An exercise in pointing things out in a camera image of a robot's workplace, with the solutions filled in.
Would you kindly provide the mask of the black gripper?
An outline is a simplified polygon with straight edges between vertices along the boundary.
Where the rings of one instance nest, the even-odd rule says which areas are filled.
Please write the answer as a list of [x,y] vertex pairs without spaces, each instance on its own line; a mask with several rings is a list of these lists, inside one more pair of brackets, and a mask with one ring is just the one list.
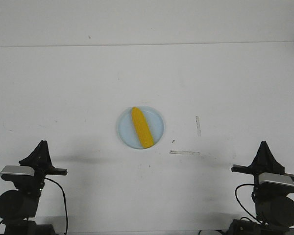
[[[46,164],[47,169],[38,168],[42,165],[43,160]],[[35,149],[26,158],[20,160],[19,164],[20,166],[29,166],[34,169],[34,190],[43,189],[45,185],[45,177],[47,175],[66,176],[68,173],[68,170],[65,168],[55,168],[53,166],[49,154],[48,142],[44,140],[41,140],[39,144],[35,147]]]
[[234,164],[231,167],[231,171],[243,174],[250,174],[253,176],[260,175],[262,173],[267,173],[276,176],[287,176],[290,177],[294,182],[294,174],[285,173],[285,167],[282,166],[275,159],[266,141],[262,141],[260,143],[256,156],[249,166]]

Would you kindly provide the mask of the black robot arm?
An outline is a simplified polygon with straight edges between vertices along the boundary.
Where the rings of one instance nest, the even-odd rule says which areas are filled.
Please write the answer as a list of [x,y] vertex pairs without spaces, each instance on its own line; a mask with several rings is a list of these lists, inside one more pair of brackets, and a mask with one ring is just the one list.
[[266,141],[262,141],[249,166],[233,165],[231,171],[254,177],[251,184],[255,215],[251,219],[234,219],[228,235],[284,235],[294,226],[294,174],[273,156]]
[[48,142],[41,140],[35,149],[19,165],[6,165],[0,178],[12,182],[15,189],[0,195],[0,225],[5,226],[5,235],[55,235],[52,224],[37,224],[30,220],[36,216],[45,181],[56,184],[63,195],[66,227],[68,233],[68,212],[64,189],[48,178],[48,175],[66,176],[65,168],[55,168],[52,164]]

